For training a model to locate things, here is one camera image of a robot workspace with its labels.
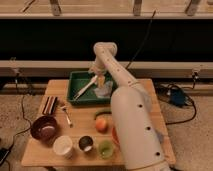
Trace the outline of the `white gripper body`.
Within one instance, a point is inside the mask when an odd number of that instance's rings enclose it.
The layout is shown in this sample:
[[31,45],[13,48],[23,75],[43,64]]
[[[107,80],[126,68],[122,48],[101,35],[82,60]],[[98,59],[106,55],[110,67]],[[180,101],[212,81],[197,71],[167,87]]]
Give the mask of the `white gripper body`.
[[95,74],[98,78],[101,78],[105,76],[106,68],[102,63],[93,62],[88,72]]

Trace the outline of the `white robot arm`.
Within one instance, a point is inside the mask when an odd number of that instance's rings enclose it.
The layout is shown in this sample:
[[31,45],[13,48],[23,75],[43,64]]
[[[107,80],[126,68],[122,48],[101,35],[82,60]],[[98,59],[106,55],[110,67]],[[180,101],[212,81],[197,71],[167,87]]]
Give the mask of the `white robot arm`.
[[96,59],[90,71],[98,76],[109,72],[118,88],[110,101],[120,151],[128,171],[171,171],[153,127],[152,101],[141,83],[116,59],[114,42],[97,42]]

